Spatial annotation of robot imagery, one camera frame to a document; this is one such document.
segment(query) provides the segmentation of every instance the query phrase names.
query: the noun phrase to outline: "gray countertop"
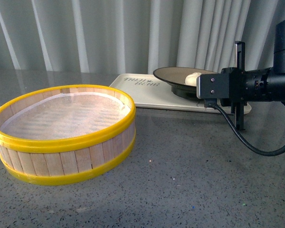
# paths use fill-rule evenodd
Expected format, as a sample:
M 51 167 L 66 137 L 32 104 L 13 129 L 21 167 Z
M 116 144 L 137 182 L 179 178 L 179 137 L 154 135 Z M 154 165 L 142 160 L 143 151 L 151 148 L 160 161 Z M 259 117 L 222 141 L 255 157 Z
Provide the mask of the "gray countertop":
M 0 70 L 0 106 L 42 88 L 108 86 L 116 77 Z M 250 104 L 244 137 L 264 150 L 284 145 L 284 106 Z M 0 161 L 0 228 L 285 228 L 285 153 L 254 154 L 219 114 L 138 108 L 136 132 L 120 165 L 76 184 L 25 183 Z

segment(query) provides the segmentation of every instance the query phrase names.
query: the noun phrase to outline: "white tray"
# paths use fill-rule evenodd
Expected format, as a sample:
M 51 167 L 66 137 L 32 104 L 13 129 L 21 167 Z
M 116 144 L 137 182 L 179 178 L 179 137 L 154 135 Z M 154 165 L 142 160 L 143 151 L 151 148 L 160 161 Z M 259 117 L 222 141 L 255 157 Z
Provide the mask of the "white tray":
M 157 79 L 154 75 L 122 74 L 111 83 L 110 87 L 129 94 L 136 107 L 218 113 L 213 108 L 205 108 L 204 100 L 196 98 L 190 101 L 176 96 L 169 84 Z M 223 107 L 223 109 L 230 114 L 230 107 Z M 250 111 L 251 106 L 247 104 L 244 107 L 244 114 Z

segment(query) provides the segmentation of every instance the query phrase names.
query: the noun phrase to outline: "metal bracket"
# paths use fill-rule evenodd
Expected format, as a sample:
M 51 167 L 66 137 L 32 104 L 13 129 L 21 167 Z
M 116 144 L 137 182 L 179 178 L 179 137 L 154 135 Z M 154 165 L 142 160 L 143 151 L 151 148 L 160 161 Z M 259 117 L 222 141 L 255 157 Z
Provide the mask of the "metal bracket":
M 245 70 L 245 43 L 235 42 L 235 63 L 236 68 Z M 235 102 L 231 104 L 231 113 L 234 113 L 234 124 L 238 130 L 244 130 L 244 105 L 245 102 Z

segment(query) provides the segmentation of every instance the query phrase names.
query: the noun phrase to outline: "yellow rim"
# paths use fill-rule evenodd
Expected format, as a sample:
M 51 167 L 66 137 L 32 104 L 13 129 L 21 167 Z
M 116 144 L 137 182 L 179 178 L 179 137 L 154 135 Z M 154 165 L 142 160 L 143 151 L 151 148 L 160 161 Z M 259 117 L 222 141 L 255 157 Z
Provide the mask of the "yellow rim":
M 64 184 L 73 184 L 81 181 L 85 181 L 94 177 L 97 177 L 101 174 L 104 174 L 105 172 L 113 169 L 116 167 L 118 164 L 120 164 L 131 152 L 132 148 L 134 147 L 134 142 L 135 142 L 135 135 L 128 146 L 127 149 L 125 149 L 121 154 L 119 154 L 116 158 L 110 160 L 109 162 L 98 166 L 94 169 L 85 171 L 85 172 L 80 172 L 76 174 L 70 174 L 66 176 L 52 176 L 52 177 L 45 177 L 45 176 L 34 176 L 34 175 L 29 175 L 25 174 L 19 171 L 16 171 L 12 169 L 11 167 L 8 166 L 8 164 L 3 160 L 3 158 L 0 155 L 0 159 L 2 163 L 4 164 L 5 168 L 7 171 L 14 176 L 15 178 L 25 181 L 31 184 L 38 184 L 38 185 L 64 185 Z
M 107 87 L 107 86 L 102 86 L 102 85 L 99 85 L 99 86 L 98 85 L 68 85 L 68 86 L 65 85 L 65 86 L 57 86 L 57 87 L 38 90 L 35 92 L 31 92 L 31 93 L 19 96 L 7 102 L 6 104 L 0 107 L 0 113 L 4 109 L 9 107 L 11 104 L 21 99 L 24 99 L 26 97 L 35 95 L 35 94 L 40 94 L 40 93 L 44 93 L 47 91 L 64 89 L 64 88 L 79 88 L 79 87 L 102 88 L 102 89 L 119 92 L 120 94 L 123 94 L 130 100 L 132 104 L 132 108 L 129 114 L 124 119 L 113 124 L 110 127 L 107 127 L 95 133 L 86 134 L 86 135 L 82 135 L 79 137 L 59 139 L 59 140 L 30 140 L 30 139 L 22 139 L 22 138 L 13 137 L 13 136 L 10 136 L 0 131 L 0 145 L 6 148 L 10 148 L 15 151 L 29 152 L 29 153 L 54 153 L 54 152 L 79 150 L 85 147 L 89 147 L 91 145 L 102 143 L 104 141 L 107 141 L 117 136 L 118 134 L 123 132 L 125 129 L 127 129 L 130 126 L 130 124 L 133 122 L 135 118 L 135 112 L 136 112 L 134 100 L 128 94 L 126 94 L 125 92 L 121 90 Z

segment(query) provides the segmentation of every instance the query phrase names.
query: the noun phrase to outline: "bowl rim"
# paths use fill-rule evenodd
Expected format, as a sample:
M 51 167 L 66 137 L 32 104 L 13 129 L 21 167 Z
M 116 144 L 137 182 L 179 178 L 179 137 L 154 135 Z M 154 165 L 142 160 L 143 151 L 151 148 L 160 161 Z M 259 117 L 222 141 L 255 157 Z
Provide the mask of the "bowl rim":
M 131 123 L 135 119 L 136 107 L 134 100 L 125 92 L 115 89 L 112 87 L 104 86 L 104 85 L 63 85 L 63 86 L 55 86 L 50 88 L 45 88 L 41 90 L 37 90 L 34 92 L 30 92 L 21 96 L 18 96 L 4 105 L 0 107 L 0 114 L 3 110 L 8 108 L 10 105 L 25 99 L 29 96 L 52 91 L 52 90 L 59 90 L 65 88 L 100 88 L 100 89 L 107 89 L 118 92 L 124 96 L 126 96 L 130 103 L 130 112 L 120 121 L 117 123 L 104 128 L 100 131 L 77 136 L 65 139 L 54 139 L 54 140 L 32 140 L 32 139 L 23 139 L 14 137 L 4 132 L 0 131 L 0 145 L 15 151 L 19 152 L 28 152 L 28 153 L 57 153 L 57 152 L 67 152 L 67 151 L 75 151 L 80 150 L 86 147 L 90 147 L 92 145 L 97 145 L 99 143 L 103 143 L 111 138 L 114 138 L 124 130 L 126 130 Z

